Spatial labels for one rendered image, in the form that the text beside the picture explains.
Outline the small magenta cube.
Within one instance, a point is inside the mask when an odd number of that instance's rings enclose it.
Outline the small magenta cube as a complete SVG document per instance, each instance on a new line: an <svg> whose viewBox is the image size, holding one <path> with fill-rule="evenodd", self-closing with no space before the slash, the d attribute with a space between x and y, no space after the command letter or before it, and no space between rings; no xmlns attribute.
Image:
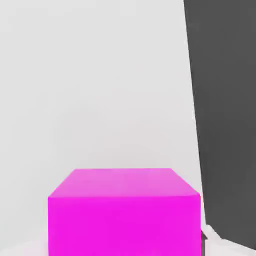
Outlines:
<svg viewBox="0 0 256 256"><path fill-rule="evenodd" d="M170 168L75 169L48 197L48 256L201 256L201 197Z"/></svg>

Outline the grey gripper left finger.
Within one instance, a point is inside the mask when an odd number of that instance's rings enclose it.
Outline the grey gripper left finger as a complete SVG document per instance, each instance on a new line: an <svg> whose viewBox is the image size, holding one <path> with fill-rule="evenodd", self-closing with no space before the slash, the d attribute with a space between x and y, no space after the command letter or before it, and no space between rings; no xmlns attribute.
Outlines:
<svg viewBox="0 0 256 256"><path fill-rule="evenodd" d="M0 251L0 256L49 256L48 234Z"/></svg>

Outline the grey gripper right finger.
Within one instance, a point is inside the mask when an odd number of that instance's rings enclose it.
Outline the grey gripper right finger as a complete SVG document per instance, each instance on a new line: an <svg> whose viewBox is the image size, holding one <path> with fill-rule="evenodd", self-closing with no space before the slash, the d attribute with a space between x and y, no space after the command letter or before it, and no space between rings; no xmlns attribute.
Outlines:
<svg viewBox="0 0 256 256"><path fill-rule="evenodd" d="M202 232L206 236L204 256L256 256L256 250L221 238L208 224L203 226Z"/></svg>

